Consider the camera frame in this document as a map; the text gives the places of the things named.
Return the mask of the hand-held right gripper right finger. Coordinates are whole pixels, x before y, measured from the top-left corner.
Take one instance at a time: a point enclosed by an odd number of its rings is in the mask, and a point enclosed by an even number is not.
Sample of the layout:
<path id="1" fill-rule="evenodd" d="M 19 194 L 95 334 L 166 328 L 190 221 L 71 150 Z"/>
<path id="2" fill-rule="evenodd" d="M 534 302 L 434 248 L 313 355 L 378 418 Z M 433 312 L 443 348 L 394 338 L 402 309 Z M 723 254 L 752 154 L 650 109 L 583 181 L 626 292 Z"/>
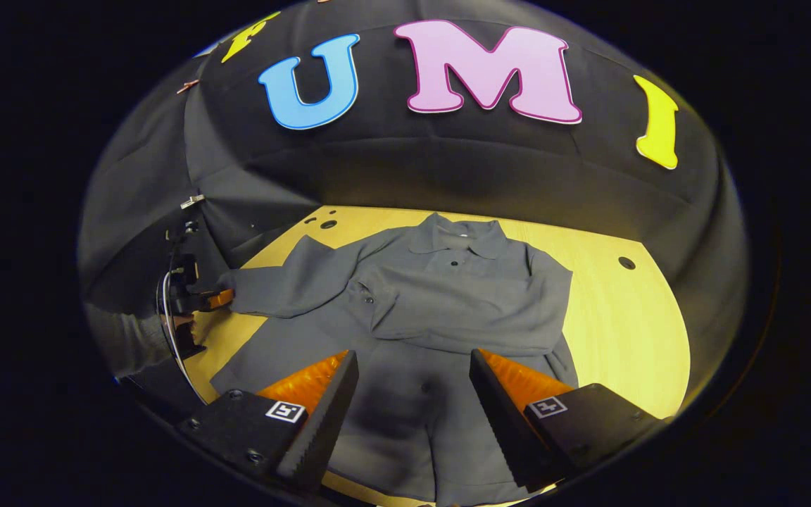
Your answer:
<path id="1" fill-rule="evenodd" d="M 572 388 L 483 349 L 470 381 L 519 487 L 540 491 L 615 458 L 663 429 L 662 418 L 600 383 Z"/>

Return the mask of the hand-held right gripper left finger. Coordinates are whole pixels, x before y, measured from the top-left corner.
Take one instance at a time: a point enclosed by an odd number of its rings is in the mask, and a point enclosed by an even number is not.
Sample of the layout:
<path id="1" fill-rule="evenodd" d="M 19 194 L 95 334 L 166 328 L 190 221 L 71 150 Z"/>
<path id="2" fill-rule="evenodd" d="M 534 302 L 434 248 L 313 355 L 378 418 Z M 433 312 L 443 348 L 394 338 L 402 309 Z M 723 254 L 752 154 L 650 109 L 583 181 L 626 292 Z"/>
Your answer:
<path id="1" fill-rule="evenodd" d="M 344 350 L 258 392 L 229 389 L 178 424 L 184 442 L 248 480 L 293 494 L 322 484 L 355 394 Z"/>

